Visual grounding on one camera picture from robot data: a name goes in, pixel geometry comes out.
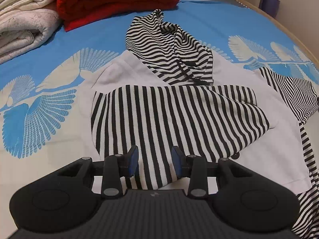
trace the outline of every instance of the drawstring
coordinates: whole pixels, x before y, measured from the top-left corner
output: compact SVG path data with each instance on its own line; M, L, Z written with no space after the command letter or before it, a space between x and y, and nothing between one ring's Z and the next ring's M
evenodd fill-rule
M193 74L192 74L193 77L189 76L185 72L185 70L182 68L180 62L178 60L176 62L178 64L179 70L181 70L182 74L186 77L186 80L191 79L195 84L198 84L198 85L211 85L209 82L206 82L206 81L200 80L199 78L194 77Z

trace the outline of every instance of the blue bedsheet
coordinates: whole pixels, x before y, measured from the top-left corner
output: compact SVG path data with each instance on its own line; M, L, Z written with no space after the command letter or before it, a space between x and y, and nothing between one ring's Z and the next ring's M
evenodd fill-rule
M0 65L1 150L21 159L39 154L72 114L77 86L125 50L133 17L147 14L112 17L68 33L60 28L41 47ZM253 10L182 0L176 10L164 14L165 21L179 24L239 67L267 66L319 85L314 64L287 35Z

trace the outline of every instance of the white bird print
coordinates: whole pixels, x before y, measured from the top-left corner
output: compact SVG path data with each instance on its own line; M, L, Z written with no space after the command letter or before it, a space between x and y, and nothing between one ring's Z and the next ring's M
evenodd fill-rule
M26 98L35 88L30 75L22 75L11 80L0 91L0 109L5 105L11 107Z
M270 46L282 61L301 61L298 55L281 44L271 42Z
M212 46L209 43L203 42L201 40L198 41L202 46L207 47L215 52L217 52L219 55L221 55L223 58L225 58L229 62L233 62L233 60L226 54L224 51L220 50L219 48Z
M293 49L296 51L300 59L304 62L310 61L308 57L298 48L296 45L293 46Z
M247 64L244 65L244 69L248 69L248 70L251 70L251 71L254 71L258 68L262 68L262 67L265 67L266 64L263 64L261 62L259 62L258 60L256 59L253 59L252 61L248 62Z
M39 92L43 89L54 89L68 85L79 75L86 79L117 55L118 53L111 51L83 48L55 68L43 82L37 86L35 91Z
M319 85L319 70L315 67L315 64L313 62L298 64L298 66L311 81Z
M239 61L246 61L252 57L264 61L278 61L268 49L242 36L230 36L228 40L230 50Z
M4 112L2 137L4 148L18 158L36 153L69 114L76 89L38 96L31 106L22 103Z

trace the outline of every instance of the striped shirt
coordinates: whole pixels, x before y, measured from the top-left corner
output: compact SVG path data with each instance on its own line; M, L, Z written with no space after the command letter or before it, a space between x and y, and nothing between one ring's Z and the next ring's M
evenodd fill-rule
M92 134L102 157L139 148L139 170L123 189L157 189L175 181L172 146L216 162L269 129L254 92L232 85L126 85L96 93L93 105Z
M134 17L126 33L127 50L169 85L196 84L198 80L213 84L211 49L163 18L161 10Z
M300 213L292 231L300 238L318 238L319 179L315 156L303 125L309 117L319 109L319 97L310 81L282 76L265 67L259 68L256 71L261 73L267 80L269 86L280 93L286 105L299 121L303 155L309 169L312 188L297 195L300 202Z

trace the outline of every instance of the wall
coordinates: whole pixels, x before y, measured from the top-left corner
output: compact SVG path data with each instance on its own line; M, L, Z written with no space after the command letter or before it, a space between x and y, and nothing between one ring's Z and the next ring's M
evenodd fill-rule
M259 6L260 0L247 0ZM319 0L280 0L276 20L319 59Z

